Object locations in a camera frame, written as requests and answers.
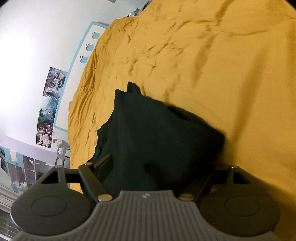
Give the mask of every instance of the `folded clothing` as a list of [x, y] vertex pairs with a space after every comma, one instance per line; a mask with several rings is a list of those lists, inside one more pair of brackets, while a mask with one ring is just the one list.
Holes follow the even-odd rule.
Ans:
[[141, 95], [129, 82], [116, 89], [114, 110], [97, 131], [98, 143], [89, 162], [113, 157], [97, 178], [114, 197], [121, 190], [180, 193], [200, 172], [209, 170], [221, 152], [224, 135], [198, 116]]

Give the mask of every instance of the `yellow bed sheet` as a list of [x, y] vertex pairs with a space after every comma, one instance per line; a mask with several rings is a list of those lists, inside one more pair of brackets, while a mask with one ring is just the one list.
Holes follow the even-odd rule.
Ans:
[[128, 81], [225, 133], [223, 160], [265, 183], [281, 207], [276, 234], [296, 235], [296, 11], [287, 2], [153, 0], [115, 20], [71, 104], [71, 168], [94, 154]]

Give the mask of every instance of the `bedspread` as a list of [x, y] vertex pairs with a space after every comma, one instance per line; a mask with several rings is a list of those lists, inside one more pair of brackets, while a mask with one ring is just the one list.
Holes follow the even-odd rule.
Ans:
[[93, 156], [115, 89], [129, 81], [223, 132], [223, 161], [263, 181], [281, 207], [276, 234], [296, 235], [296, 11], [287, 2], [153, 0], [115, 20], [70, 107], [71, 168]]

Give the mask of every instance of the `white wall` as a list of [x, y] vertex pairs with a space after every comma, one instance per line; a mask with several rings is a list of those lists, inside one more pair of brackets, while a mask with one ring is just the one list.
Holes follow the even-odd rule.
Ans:
[[91, 21], [110, 24], [143, 2], [8, 1], [0, 9], [0, 133], [35, 145], [41, 96], [49, 68], [68, 71]]

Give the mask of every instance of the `bed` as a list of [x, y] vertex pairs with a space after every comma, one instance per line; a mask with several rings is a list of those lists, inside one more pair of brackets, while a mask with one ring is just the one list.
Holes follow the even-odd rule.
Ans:
[[284, 0], [153, 0], [97, 42], [69, 112], [71, 168], [87, 162], [115, 89], [136, 83], [226, 136], [222, 161], [262, 180], [296, 233], [296, 11]]

